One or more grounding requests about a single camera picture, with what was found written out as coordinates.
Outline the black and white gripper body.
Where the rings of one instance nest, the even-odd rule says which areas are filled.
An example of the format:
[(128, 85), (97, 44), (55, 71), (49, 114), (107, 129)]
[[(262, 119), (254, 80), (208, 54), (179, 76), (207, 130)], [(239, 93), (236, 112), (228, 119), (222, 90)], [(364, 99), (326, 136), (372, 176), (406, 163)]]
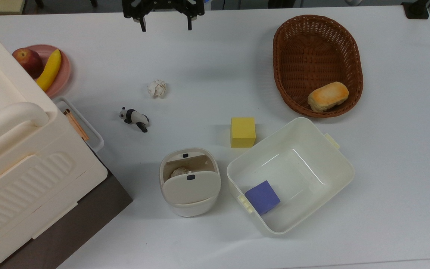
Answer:
[(153, 10), (176, 10), (188, 18), (205, 14), (203, 0), (123, 0), (122, 9), (126, 18), (141, 20)]

